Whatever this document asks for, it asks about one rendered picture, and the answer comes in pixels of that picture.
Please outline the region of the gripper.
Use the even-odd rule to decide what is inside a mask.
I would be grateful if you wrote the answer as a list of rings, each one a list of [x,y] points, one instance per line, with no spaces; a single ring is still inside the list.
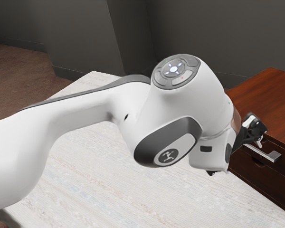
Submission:
[[[258,147],[262,147],[263,134],[268,131],[266,125],[252,112],[249,112],[243,120],[239,133],[236,136],[232,150],[237,150],[243,144],[255,143]]]

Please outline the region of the dark red-brown wooden drawer cabinet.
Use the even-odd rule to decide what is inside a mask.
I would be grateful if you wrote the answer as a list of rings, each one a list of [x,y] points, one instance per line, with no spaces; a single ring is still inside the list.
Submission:
[[[229,170],[285,211],[285,71],[268,68],[227,91],[240,116],[254,113],[268,128],[262,154],[241,146]]]

